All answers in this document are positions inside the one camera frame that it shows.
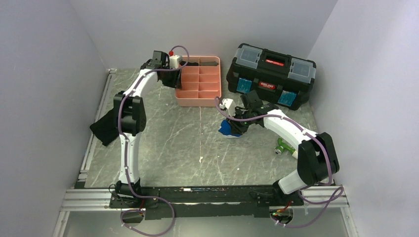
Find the blue underwear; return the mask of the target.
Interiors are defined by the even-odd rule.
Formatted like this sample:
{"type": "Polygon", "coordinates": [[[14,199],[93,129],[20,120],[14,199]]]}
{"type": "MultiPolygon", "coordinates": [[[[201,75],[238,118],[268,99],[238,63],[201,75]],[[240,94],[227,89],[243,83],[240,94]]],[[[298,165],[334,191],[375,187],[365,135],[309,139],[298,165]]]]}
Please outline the blue underwear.
{"type": "Polygon", "coordinates": [[[223,135],[225,138],[239,138],[241,137],[241,134],[233,133],[231,125],[228,123],[226,119],[224,119],[220,127],[218,129],[218,132],[223,135]]]}

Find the pink divided organizer tray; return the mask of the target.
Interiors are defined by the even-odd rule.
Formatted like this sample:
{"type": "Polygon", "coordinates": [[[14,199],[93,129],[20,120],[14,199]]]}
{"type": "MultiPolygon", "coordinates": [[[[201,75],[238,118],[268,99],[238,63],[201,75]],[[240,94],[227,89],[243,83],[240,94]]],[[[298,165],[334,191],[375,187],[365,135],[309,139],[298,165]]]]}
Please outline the pink divided organizer tray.
{"type": "Polygon", "coordinates": [[[220,97],[221,63],[217,56],[190,56],[181,70],[181,88],[175,90],[175,98],[181,107],[214,107],[215,97],[220,97]],[[199,66],[201,58],[216,60],[219,65],[199,66]]]}

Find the black underwear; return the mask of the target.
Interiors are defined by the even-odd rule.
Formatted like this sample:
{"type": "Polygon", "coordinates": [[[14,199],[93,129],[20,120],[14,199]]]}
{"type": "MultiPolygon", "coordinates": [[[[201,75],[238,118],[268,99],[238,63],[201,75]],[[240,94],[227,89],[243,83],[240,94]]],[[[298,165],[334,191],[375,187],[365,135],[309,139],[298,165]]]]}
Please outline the black underwear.
{"type": "Polygon", "coordinates": [[[108,111],[102,118],[91,124],[89,129],[103,146],[108,146],[119,136],[119,132],[114,125],[113,110],[108,111]]]}

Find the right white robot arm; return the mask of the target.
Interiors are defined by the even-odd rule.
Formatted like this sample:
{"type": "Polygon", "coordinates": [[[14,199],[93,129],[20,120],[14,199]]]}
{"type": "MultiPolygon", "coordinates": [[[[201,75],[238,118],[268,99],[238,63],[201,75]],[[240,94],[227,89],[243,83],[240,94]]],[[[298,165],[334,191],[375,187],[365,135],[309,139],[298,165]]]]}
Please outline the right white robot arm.
{"type": "Polygon", "coordinates": [[[228,116],[223,122],[226,136],[239,137],[252,124],[257,124],[276,133],[291,147],[297,160],[296,169],[274,182],[272,198],[278,205],[284,205],[292,193],[314,185],[331,185],[333,174],[339,171],[339,164],[331,136],[316,133],[289,118],[276,104],[264,103],[255,91],[241,96],[243,106],[237,106],[231,99],[223,99],[220,107],[228,116]]]}

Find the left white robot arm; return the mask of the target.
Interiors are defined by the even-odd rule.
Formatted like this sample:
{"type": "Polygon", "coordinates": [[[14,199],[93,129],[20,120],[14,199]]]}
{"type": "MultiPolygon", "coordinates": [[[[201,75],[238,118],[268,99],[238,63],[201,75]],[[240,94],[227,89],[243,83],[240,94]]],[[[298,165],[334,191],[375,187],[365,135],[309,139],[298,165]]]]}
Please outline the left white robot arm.
{"type": "Polygon", "coordinates": [[[122,195],[123,202],[136,207],[142,201],[138,171],[139,141],[147,123],[144,97],[157,83],[175,88],[180,84],[179,65],[182,56],[173,51],[154,51],[151,59],[140,67],[137,79],[113,99],[115,126],[121,143],[121,168],[115,192],[122,195]]]}

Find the rolled grey cloth in tray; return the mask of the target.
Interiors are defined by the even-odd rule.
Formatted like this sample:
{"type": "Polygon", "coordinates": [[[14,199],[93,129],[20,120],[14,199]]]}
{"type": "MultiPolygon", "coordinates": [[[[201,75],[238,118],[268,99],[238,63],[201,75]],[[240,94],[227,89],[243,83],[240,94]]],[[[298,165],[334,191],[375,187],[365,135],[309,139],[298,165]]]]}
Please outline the rolled grey cloth in tray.
{"type": "Polygon", "coordinates": [[[218,66],[219,63],[216,60],[213,61],[208,61],[206,58],[201,58],[200,62],[199,62],[199,66],[203,67],[203,66],[211,66],[211,67],[215,67],[218,66]]]}

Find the green white tool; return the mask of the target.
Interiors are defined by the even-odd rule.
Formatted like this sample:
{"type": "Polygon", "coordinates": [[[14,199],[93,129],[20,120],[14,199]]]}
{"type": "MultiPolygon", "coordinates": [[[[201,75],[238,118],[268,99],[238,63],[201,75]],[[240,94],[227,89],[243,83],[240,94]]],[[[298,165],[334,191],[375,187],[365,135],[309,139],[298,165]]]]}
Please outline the green white tool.
{"type": "Polygon", "coordinates": [[[277,146],[274,149],[275,154],[279,155],[284,151],[290,152],[293,158],[298,159],[298,152],[292,146],[289,146],[286,142],[283,141],[281,137],[277,139],[277,146]]]}

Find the black toolbox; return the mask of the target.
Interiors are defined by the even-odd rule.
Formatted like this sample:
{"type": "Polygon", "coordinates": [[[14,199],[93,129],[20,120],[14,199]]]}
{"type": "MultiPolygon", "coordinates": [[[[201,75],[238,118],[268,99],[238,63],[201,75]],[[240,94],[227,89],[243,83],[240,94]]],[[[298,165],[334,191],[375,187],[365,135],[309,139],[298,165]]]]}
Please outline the black toolbox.
{"type": "Polygon", "coordinates": [[[309,100],[316,63],[242,43],[226,75],[228,90],[259,98],[296,111],[309,100]]]}

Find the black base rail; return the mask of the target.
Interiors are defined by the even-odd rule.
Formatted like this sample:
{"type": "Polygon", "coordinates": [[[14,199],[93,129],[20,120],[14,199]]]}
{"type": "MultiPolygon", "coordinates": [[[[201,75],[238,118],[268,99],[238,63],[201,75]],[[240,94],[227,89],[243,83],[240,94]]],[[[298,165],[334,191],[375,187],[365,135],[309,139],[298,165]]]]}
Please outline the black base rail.
{"type": "Polygon", "coordinates": [[[110,189],[112,209],[141,209],[146,220],[175,217],[269,217],[277,209],[303,206],[297,192],[280,193],[272,185],[142,187],[138,196],[128,187],[110,189]]]}

